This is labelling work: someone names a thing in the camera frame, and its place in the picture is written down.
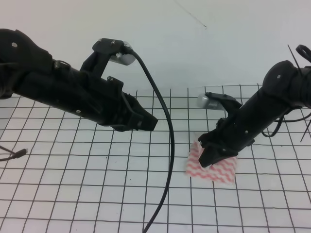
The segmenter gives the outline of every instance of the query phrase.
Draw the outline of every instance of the white background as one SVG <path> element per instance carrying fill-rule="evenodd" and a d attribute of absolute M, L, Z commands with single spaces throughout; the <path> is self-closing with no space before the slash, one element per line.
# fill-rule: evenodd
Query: white background
<path fill-rule="evenodd" d="M 19 29 L 79 69 L 103 37 L 128 41 L 160 87 L 254 84 L 311 47 L 309 0 L 2 0 L 0 28 Z M 298 58 L 301 66 L 306 65 Z M 104 73 L 150 88 L 137 62 Z"/>

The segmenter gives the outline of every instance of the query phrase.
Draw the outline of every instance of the black grid lines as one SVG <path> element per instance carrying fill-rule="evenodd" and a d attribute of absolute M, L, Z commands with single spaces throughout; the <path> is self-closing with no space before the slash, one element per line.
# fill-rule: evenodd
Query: black grid lines
<path fill-rule="evenodd" d="M 196 96 L 224 92 L 245 103 L 257 87 L 163 92 L 175 130 L 175 165 L 151 233 L 311 231 L 310 133 L 300 142 L 306 122 L 284 124 L 271 140 L 258 136 L 240 152 L 233 186 L 184 174 L 190 143 L 225 117 L 198 109 Z M 142 232 L 162 196 L 170 141 L 153 91 L 136 96 L 159 119 L 155 131 L 120 133 L 23 97 L 0 100 L 1 145 L 30 151 L 0 163 L 0 233 Z"/>

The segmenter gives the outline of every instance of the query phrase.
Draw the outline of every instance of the wire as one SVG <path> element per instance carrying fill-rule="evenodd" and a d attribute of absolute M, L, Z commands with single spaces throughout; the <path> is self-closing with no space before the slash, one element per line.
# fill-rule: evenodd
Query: wire
<path fill-rule="evenodd" d="M 311 62 L 311 50 L 304 45 L 298 45 L 296 51 L 307 61 Z"/>
<path fill-rule="evenodd" d="M 8 160 L 11 160 L 11 159 L 18 159 L 24 155 L 27 154 L 27 149 L 22 149 L 22 150 L 19 150 L 18 152 L 13 152 L 3 146 L 0 146 L 0 149 L 6 151 L 6 152 L 9 152 L 10 154 L 13 154 L 12 156 L 9 156 L 7 158 L 4 158 L 4 159 L 0 159 L 0 162 L 3 162 L 3 161 L 8 161 Z"/>
<path fill-rule="evenodd" d="M 309 113 L 308 115 L 304 116 L 303 118 L 299 118 L 299 119 L 295 119 L 295 120 L 283 120 L 283 123 L 291 123 L 291 122 L 298 122 L 298 121 L 302 121 L 305 120 L 307 118 L 311 117 L 311 113 Z"/>
<path fill-rule="evenodd" d="M 4 66 L 10 66 L 10 65 L 16 65 L 17 63 L 15 62 L 10 62 L 10 63 L 0 63 L 0 67 L 4 67 Z"/>
<path fill-rule="evenodd" d="M 278 132 L 278 130 L 280 129 L 282 123 L 284 122 L 283 121 L 284 119 L 284 116 L 282 116 L 280 118 L 280 120 L 278 121 L 277 125 L 276 125 L 276 128 L 274 129 L 273 133 L 271 135 L 268 135 L 268 134 L 265 134 L 264 132 L 261 132 L 263 136 L 265 137 L 274 137 L 276 135 L 276 133 Z"/>
<path fill-rule="evenodd" d="M 164 111 L 164 114 L 166 116 L 166 119 L 167 119 L 167 123 L 169 125 L 169 131 L 170 131 L 170 138 L 171 138 L 171 159 L 170 159 L 170 166 L 169 166 L 169 172 L 168 172 L 168 175 L 167 175 L 167 179 L 166 179 L 166 184 L 165 184 L 165 187 L 164 187 L 164 192 L 163 192 L 163 195 L 162 195 L 162 198 L 160 200 L 160 203 L 157 207 L 157 209 L 155 210 L 155 213 L 152 215 L 152 217 L 150 218 L 147 226 L 145 227 L 145 229 L 143 230 L 143 233 L 146 233 L 148 231 L 148 229 L 150 228 L 151 224 L 154 222 L 157 214 L 159 213 L 163 203 L 164 203 L 164 200 L 166 198 L 166 195 L 169 191 L 169 187 L 170 187 L 170 182 L 171 182 L 171 177 L 172 177 L 172 172 L 173 172 L 173 165 L 174 165 L 174 157 L 175 157 L 175 138 L 174 138 L 174 129 L 173 129 L 173 124 L 172 124 L 172 120 L 171 120 L 171 116 L 170 116 L 170 113 L 169 113 L 169 110 L 167 109 L 167 106 L 161 96 L 161 93 L 159 91 L 159 89 L 157 88 L 153 78 L 151 77 L 151 74 L 149 73 L 146 65 L 144 64 L 144 62 L 142 61 L 142 59 L 139 57 L 139 55 L 134 52 L 131 48 L 129 47 L 125 47 L 126 49 L 126 52 L 128 54 L 131 54 L 133 55 L 137 61 L 139 62 L 139 64 L 141 65 L 143 71 L 145 72 L 152 88 L 154 89 L 155 91 L 155 94 L 156 96 L 158 97 L 160 103 L 161 103 L 161 106 L 163 108 L 163 111 Z"/>

